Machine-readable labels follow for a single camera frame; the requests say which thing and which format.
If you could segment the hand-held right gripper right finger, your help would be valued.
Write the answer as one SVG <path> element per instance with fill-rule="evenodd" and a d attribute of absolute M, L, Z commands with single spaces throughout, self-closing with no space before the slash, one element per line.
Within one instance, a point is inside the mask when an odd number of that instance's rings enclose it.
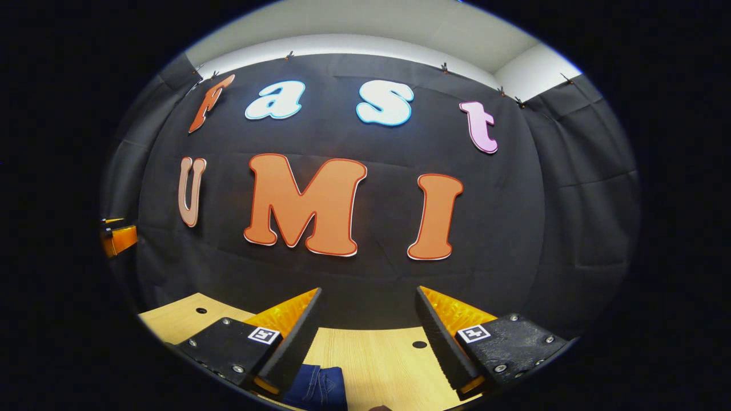
<path fill-rule="evenodd" d="M 460 400 L 495 396 L 540 371 L 568 341 L 522 314 L 495 316 L 418 286 L 415 309 L 428 344 Z"/>

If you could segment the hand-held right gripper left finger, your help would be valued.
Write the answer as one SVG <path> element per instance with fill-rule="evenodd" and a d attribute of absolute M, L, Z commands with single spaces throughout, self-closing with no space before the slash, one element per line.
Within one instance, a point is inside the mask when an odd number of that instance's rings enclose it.
<path fill-rule="evenodd" d="M 241 389 L 280 397 L 297 376 L 318 333 L 316 287 L 248 320 L 220 317 L 175 344 L 186 359 Z"/>

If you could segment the blue denim jeans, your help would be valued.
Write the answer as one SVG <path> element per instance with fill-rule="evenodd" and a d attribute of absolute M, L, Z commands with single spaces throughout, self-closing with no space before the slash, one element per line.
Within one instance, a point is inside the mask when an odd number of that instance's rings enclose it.
<path fill-rule="evenodd" d="M 283 403 L 305 411 L 348 411 L 342 368 L 303 364 Z"/>

